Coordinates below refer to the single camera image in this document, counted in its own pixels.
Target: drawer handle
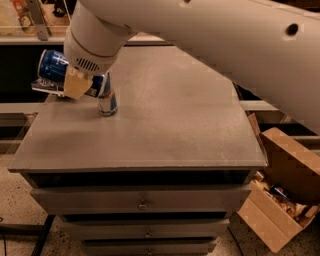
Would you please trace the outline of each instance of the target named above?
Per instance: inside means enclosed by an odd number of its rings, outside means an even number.
[[[147,232],[147,233],[144,235],[144,237],[145,237],[145,238],[151,238],[152,235],[151,235],[149,232]]]
[[[148,249],[147,255],[148,255],[148,256],[152,256],[152,255],[153,255],[150,248]]]
[[[145,211],[148,209],[148,205],[146,204],[146,202],[142,199],[141,203],[138,204],[138,209],[141,211]]]

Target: open cardboard box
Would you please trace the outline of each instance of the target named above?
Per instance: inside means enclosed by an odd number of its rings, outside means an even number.
[[[267,183],[280,184],[292,200],[311,206],[296,222],[258,186],[258,181],[251,181],[252,191],[238,214],[277,253],[312,222],[319,210],[320,157],[277,128],[260,133],[255,117],[249,119],[268,158]]]

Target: cable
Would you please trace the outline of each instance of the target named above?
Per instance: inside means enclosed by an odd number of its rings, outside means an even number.
[[[6,242],[6,237],[3,233],[2,234],[2,238],[3,238],[3,247],[4,247],[4,256],[7,256],[7,242]]]
[[[233,233],[231,232],[231,229],[230,229],[229,227],[228,227],[228,230],[229,230],[229,232],[230,232],[233,240],[236,242],[236,245],[237,245],[237,247],[238,247],[238,249],[239,249],[239,251],[240,251],[241,256],[244,256],[244,255],[243,255],[243,252],[242,252],[242,250],[241,250],[241,248],[240,248],[240,245],[239,245],[239,243],[238,243],[238,241],[237,241],[237,239],[235,238],[235,236],[233,235]]]
[[[63,0],[63,2],[64,2],[64,5],[65,5],[65,7],[66,7],[68,19],[69,19],[69,22],[70,22],[70,21],[71,21],[71,17],[70,17],[70,14],[69,14],[69,10],[68,10],[68,6],[67,6],[67,3],[66,3],[66,0]]]

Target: speckled floor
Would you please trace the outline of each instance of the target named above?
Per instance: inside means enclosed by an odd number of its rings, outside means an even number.
[[[6,169],[12,155],[0,155],[0,217],[8,224],[43,224],[46,213],[30,196],[30,185],[19,175]],[[256,234],[234,213],[230,219],[230,229],[239,241],[245,256],[318,256],[320,255],[320,216],[303,232],[290,241],[278,254],[270,252]],[[60,230],[61,220],[55,218],[41,255],[84,256],[80,242],[70,240]],[[31,255],[35,246],[34,237],[7,236],[8,256]],[[4,255],[0,241],[0,256]],[[217,239],[217,246],[209,256],[241,255],[232,236],[227,231]]]

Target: metal drawer unit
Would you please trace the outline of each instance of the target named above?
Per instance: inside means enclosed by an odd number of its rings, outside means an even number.
[[[175,47],[124,48],[111,78],[116,115],[49,96],[10,171],[89,255],[207,254],[266,165],[231,82]]]
[[[33,189],[31,195],[49,214],[137,212],[237,211],[250,192],[249,185],[179,188],[54,188]]]
[[[172,241],[121,241],[84,243],[88,255],[166,255],[166,254],[201,254],[213,251],[216,246],[212,240],[172,240]]]
[[[76,240],[159,239],[222,235],[228,219],[118,220],[66,222],[63,229]]]

